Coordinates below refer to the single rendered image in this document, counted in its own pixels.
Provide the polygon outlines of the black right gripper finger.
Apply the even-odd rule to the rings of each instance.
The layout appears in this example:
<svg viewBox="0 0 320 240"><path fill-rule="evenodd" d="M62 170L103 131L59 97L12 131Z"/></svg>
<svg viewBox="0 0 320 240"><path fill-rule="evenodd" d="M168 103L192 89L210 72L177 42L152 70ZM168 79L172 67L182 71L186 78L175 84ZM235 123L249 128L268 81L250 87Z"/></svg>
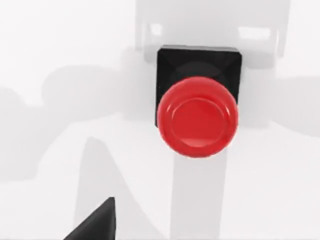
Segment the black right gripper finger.
<svg viewBox="0 0 320 240"><path fill-rule="evenodd" d="M116 203L106 199L63 240L116 240Z"/></svg>

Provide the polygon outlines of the red push button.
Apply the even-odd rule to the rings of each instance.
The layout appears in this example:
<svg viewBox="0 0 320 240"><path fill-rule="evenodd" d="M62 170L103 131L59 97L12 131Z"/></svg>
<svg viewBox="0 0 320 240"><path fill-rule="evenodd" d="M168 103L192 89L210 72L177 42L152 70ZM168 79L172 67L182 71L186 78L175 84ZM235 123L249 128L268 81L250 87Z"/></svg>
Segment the red push button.
<svg viewBox="0 0 320 240"><path fill-rule="evenodd" d="M222 151L238 127L238 107L226 87L204 76L185 78L162 96L156 113L159 133L175 152L205 158Z"/></svg>

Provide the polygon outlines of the black square button base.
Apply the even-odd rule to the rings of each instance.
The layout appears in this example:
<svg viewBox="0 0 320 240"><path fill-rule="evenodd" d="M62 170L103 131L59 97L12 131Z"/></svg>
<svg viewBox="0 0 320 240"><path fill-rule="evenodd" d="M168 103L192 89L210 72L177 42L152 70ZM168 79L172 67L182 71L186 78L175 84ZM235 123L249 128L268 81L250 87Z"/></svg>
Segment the black square button base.
<svg viewBox="0 0 320 240"><path fill-rule="evenodd" d="M230 122L239 125L238 99L243 56L236 48L163 45L156 53L155 109L177 83L225 100Z"/></svg>

